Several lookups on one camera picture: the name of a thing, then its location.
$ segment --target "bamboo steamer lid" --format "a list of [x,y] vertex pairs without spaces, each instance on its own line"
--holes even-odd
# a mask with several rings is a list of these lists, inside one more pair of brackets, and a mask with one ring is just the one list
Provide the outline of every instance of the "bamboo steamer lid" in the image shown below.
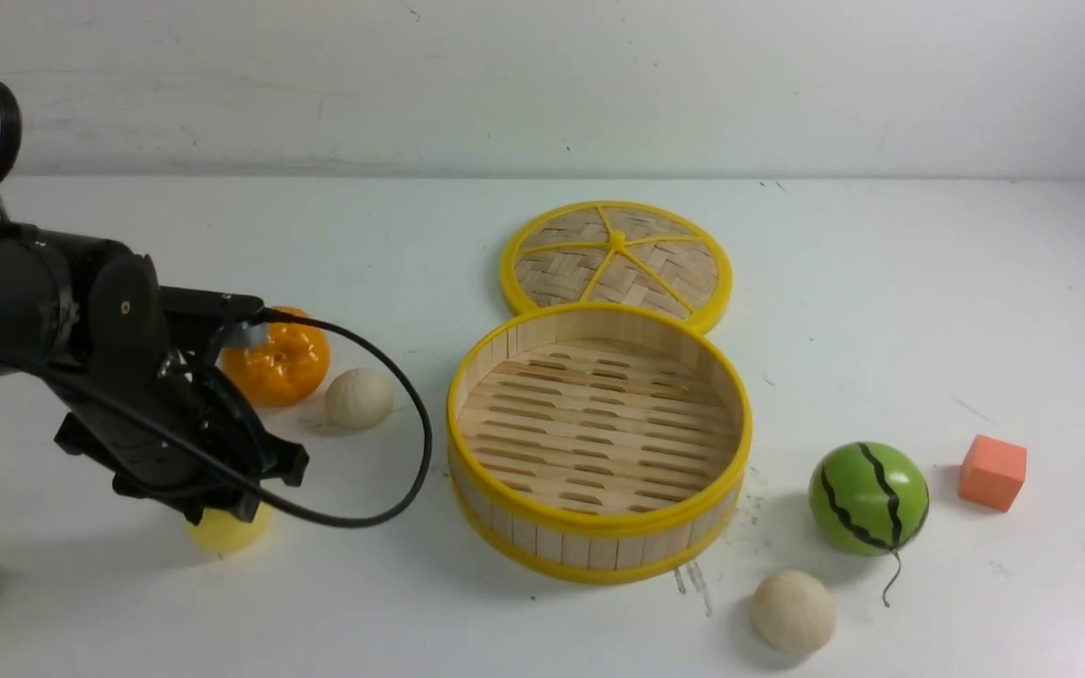
[[576,203],[532,219],[500,261],[515,315],[560,304],[624,304],[705,334],[727,310],[731,264],[707,232],[639,203]]

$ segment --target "orange foam cube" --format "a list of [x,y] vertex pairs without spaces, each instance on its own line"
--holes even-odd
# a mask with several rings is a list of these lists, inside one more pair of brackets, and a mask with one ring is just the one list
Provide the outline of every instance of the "orange foam cube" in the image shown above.
[[966,501],[1007,512],[1029,471],[1029,450],[987,435],[978,435],[960,463],[957,496]]

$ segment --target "orange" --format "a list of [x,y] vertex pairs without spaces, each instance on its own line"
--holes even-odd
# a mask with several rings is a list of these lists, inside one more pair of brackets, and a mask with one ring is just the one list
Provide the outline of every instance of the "orange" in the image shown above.
[[[289,306],[276,310],[307,318]],[[306,324],[270,323],[267,343],[220,351],[220,370],[255,408],[285,408],[318,389],[329,372],[324,332]]]

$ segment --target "white wall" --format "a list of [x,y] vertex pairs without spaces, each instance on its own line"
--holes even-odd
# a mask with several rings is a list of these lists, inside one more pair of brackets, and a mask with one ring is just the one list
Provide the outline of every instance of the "white wall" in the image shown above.
[[0,0],[27,172],[1085,177],[1085,0]]

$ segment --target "yellow rim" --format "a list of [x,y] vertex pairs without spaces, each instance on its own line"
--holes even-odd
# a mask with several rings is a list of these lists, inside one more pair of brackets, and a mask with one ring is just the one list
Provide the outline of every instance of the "yellow rim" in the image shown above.
[[[711,482],[711,485],[707,485],[701,492],[685,499],[685,501],[664,507],[662,510],[640,512],[640,514],[636,515],[589,515],[580,514],[580,512],[559,510],[559,508],[544,504],[537,501],[537,499],[531,499],[515,489],[509,488],[503,482],[498,481],[494,474],[480,464],[478,460],[475,459],[474,452],[471,452],[467,443],[464,443],[463,435],[460,434],[460,421],[458,421],[458,389],[460,389],[463,375],[468,372],[478,353],[487,344],[492,343],[492,340],[496,336],[503,334],[512,327],[533,321],[535,318],[545,318],[548,315],[561,312],[590,310],[640,315],[641,317],[650,318],[650,320],[674,327],[676,330],[689,335],[691,340],[695,340],[705,350],[711,351],[711,355],[719,363],[723,363],[728,376],[731,378],[731,385],[739,392],[739,401],[742,410],[740,413],[742,421],[744,421],[744,431],[740,435],[735,459],[731,459],[731,463],[727,464],[726,471],[716,477],[714,482]],[[731,361],[727,360],[727,357],[714,344],[707,342],[705,336],[691,332],[688,327],[677,322],[674,318],[648,309],[636,308],[636,306],[623,306],[621,304],[564,304],[548,306],[545,309],[537,309],[525,315],[520,315],[520,317],[513,318],[483,336],[480,343],[471,348],[471,351],[460,362],[455,379],[451,381],[451,388],[446,396],[446,428],[449,442],[451,442],[452,456],[458,456],[458,462],[468,471],[471,482],[477,486],[480,492],[486,495],[490,501],[496,502],[496,504],[511,512],[511,514],[529,520],[531,523],[539,527],[563,532],[567,535],[630,537],[646,535],[646,533],[650,532],[663,532],[663,529],[688,523],[688,521],[709,510],[711,506],[717,503],[719,499],[723,499],[731,490],[736,482],[739,482],[742,475],[744,475],[744,469],[748,464],[748,455],[751,450],[751,443],[753,443],[753,409],[751,409],[751,405],[748,402],[748,392],[744,391],[744,383],[739,378]]]
[[685,565],[686,562],[697,558],[706,548],[710,548],[714,543],[714,540],[718,538],[718,535],[731,523],[732,513],[732,511],[727,511],[727,515],[724,515],[723,520],[719,520],[718,524],[712,527],[705,537],[699,539],[697,543],[690,546],[688,549],[675,554],[675,557],[668,557],[641,567],[629,567],[629,570],[585,570],[585,567],[572,567],[526,553],[515,545],[505,540],[503,537],[496,535],[495,532],[492,532],[490,527],[487,527],[486,524],[480,521],[475,512],[464,501],[463,494],[460,492],[455,477],[451,477],[451,490],[455,492],[455,499],[460,506],[461,514],[471,524],[471,527],[474,527],[474,530],[480,533],[483,540],[488,541],[488,546],[499,551],[505,558],[515,561],[519,565],[529,567],[534,572],[577,584],[630,584],[650,579],[652,576],[663,575],[664,572],[676,570]]
[[[723,247],[719,247],[718,243],[716,243],[714,238],[712,238],[709,232],[702,231],[701,227],[698,227],[697,223],[690,222],[687,218],[682,218],[680,215],[660,209],[660,207],[652,205],[621,201],[593,201],[556,207],[553,210],[538,215],[537,218],[531,219],[529,223],[526,223],[520,229],[520,231],[516,232],[516,234],[513,234],[512,240],[509,241],[509,245],[505,246],[503,254],[501,254],[500,257],[500,291],[501,295],[505,297],[505,304],[509,306],[509,310],[512,311],[513,315],[522,315],[535,311],[539,308],[539,306],[525,294],[525,290],[522,289],[521,283],[518,282],[518,255],[522,253],[522,243],[525,242],[526,238],[529,238],[531,234],[537,231],[540,226],[548,222],[548,220],[559,218],[569,212],[588,209],[598,210],[598,214],[602,215],[602,222],[605,225],[605,229],[609,234],[609,232],[614,232],[614,227],[609,223],[609,219],[607,219],[605,215],[603,215],[603,207],[618,207],[620,209],[628,210],[649,210],[652,214],[662,216],[663,218],[674,220],[677,225],[680,225],[681,228],[685,228],[686,231],[692,232],[693,234],[693,236],[644,238],[641,240],[628,241],[628,243],[625,244],[626,246],[652,243],[652,241],[658,240],[685,240],[702,243],[707,250],[711,251],[711,258],[714,259],[715,267],[717,268],[718,280],[715,284],[714,292],[711,292],[711,299],[706,300],[706,304],[702,306],[701,309],[693,309],[692,306],[689,305],[689,302],[686,302],[685,297],[681,296],[679,292],[676,292],[675,289],[672,289],[671,284],[664,282],[664,280],[655,274],[654,271],[646,265],[646,263],[640,261],[637,257],[629,256],[629,254],[628,258],[631,260],[634,266],[639,268],[639,270],[650,274],[651,278],[654,279],[661,287],[665,289],[678,304],[681,304],[685,308],[689,309],[689,317],[685,318],[685,320],[676,321],[677,323],[680,323],[680,325],[688,328],[688,330],[697,334],[705,334],[706,332],[714,330],[714,325],[718,324],[718,321],[723,320],[724,314],[727,312],[727,302],[729,300],[729,296],[731,296],[731,263],[727,259],[727,253],[725,253]],[[608,241],[607,243],[563,243],[554,247],[548,245],[547,248],[580,246],[605,248],[608,245]],[[586,295],[591,289],[593,289],[593,284],[597,282],[598,276],[602,273],[605,269],[605,263],[611,258],[611,255],[607,254],[605,259],[602,261],[602,266],[600,266],[593,273],[593,279],[590,279],[589,283],[587,283],[585,289]],[[580,302],[574,302],[574,304],[585,303],[584,296]]]

